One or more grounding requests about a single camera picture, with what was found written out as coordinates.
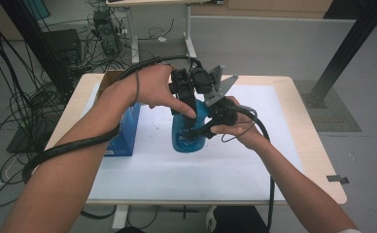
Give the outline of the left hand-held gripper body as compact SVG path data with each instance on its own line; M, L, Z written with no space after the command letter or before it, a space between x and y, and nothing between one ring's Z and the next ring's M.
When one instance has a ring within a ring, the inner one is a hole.
M189 105L196 112L194 93L204 95L204 103L211 107L223 98L221 93L223 66L217 66L211 71L195 67L190 72L186 69L174 70L171 73L169 89L177 98Z

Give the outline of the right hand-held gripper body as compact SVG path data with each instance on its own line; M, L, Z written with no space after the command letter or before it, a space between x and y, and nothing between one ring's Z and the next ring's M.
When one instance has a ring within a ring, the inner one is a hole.
M208 107L208 126L212 125L233 125L237 120L237 114L234 111L235 104L227 99L225 95L238 80L238 75L229 78L215 78L210 93L204 95L204 104Z

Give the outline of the blue detergent bottle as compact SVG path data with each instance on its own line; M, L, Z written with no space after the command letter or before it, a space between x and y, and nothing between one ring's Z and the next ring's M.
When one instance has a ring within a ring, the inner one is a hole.
M196 100L197 117L192 130L198 130L205 124L208 116L207 106L200 100ZM204 136L196 136L194 139L186 139L184 135L189 132L185 126L185 118L181 114L173 116L172 122L172 146L177 152L195 152L201 150L205 145Z

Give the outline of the blue cardboard box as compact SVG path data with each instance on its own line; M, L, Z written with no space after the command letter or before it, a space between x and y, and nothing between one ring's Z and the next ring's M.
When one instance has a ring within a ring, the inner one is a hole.
M107 71L98 87L96 98L99 98L103 91L113 84L122 73L123 70ZM131 156L133 154L140 107L139 103L135 103L124 113L120 121L118 136L109 142L105 151L106 156Z

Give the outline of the person's left hand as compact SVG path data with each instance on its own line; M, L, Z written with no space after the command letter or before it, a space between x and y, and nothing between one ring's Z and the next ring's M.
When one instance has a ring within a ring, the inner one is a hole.
M119 106L125 111L132 104L140 102L150 107L169 107L186 117L195 118L196 113L192 107L171 94L169 89L171 72L170 65L153 65L119 81Z

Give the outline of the person's right hand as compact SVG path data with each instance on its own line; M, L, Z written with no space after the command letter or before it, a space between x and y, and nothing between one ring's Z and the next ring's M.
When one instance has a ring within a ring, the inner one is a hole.
M257 153L264 151L269 145L269 142L258 132L255 123L241 113L237 114L237 121L233 125L215 125L211 128L211 132L232 135L247 149Z

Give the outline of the white table mat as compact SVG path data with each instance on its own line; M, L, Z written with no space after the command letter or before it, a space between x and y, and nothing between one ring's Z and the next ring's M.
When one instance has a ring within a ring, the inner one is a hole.
M203 149L172 148L166 107L140 108L133 154L105 157L89 202L253 202L269 198L270 177L258 155L228 135Z

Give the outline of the white desk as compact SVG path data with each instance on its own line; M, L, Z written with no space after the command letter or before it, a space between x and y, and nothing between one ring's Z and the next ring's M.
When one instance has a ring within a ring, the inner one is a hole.
M168 4L183 4L186 6L186 28L183 33L183 38L186 43L186 48L189 57L196 57L195 48L191 39L191 5L202 4L209 0L106 0L106 5L110 8L123 8L125 10L127 19L127 32L130 36L131 46L131 61L133 64L139 63L139 42L138 37L134 32L133 18L131 8L135 6L150 6L150 5L168 5Z

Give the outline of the black computer tower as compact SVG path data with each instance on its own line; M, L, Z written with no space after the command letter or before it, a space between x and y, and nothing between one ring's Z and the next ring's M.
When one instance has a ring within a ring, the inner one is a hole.
M120 52L118 37L112 24L110 11L95 11L93 14L95 31L101 41L101 46L106 55L115 55Z

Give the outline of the person's dark trousers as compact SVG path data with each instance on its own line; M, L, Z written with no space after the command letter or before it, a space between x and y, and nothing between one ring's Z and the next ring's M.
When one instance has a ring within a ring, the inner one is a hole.
M270 233L255 206L212 206L206 229L208 233Z

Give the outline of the light wooden table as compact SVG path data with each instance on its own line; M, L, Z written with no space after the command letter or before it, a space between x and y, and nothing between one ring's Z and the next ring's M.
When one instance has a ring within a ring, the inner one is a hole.
M337 175L334 171L319 135L306 111L299 93L289 77L241 76L229 91L238 101L257 111L265 125L270 141L299 171L322 188L337 203L347 201L340 183L330 183L326 176ZM274 199L283 203L281 191L269 192L265 201L253 202L190 202L180 203L153 201L149 203L126 203L124 201L89 202L108 205L263 205Z

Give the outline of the grey floor mat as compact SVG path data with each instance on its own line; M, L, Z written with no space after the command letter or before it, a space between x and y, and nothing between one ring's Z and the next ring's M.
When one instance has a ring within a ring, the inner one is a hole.
M346 105L332 88L321 107L310 107L306 110L318 132L361 132Z

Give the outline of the black box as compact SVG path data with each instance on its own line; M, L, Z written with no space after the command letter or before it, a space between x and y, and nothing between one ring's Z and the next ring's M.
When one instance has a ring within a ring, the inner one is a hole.
M44 32L43 37L60 63L71 65L81 61L81 40L75 29Z

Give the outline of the black tape strip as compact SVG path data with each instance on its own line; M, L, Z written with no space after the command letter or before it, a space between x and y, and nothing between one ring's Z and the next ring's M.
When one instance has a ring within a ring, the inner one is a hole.
M326 176L326 178L330 183L340 183L340 184L349 183L349 180L347 177L341 177L340 175L330 175L330 176Z

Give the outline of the black metal frame post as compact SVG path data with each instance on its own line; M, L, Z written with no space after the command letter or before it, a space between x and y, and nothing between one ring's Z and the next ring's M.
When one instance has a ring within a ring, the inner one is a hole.
M370 0L311 90L302 96L308 108L325 108L326 97L377 26L377 0Z
M56 90L65 97L71 94L73 92L72 84L59 66L51 48L43 37L36 18L31 15L24 1L0 0L0 5L49 75Z

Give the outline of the black floor base plate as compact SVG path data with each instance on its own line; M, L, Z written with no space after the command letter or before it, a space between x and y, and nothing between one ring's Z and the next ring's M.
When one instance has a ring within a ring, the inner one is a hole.
M42 117L22 123L6 151L9 153L43 151L55 127L55 119Z

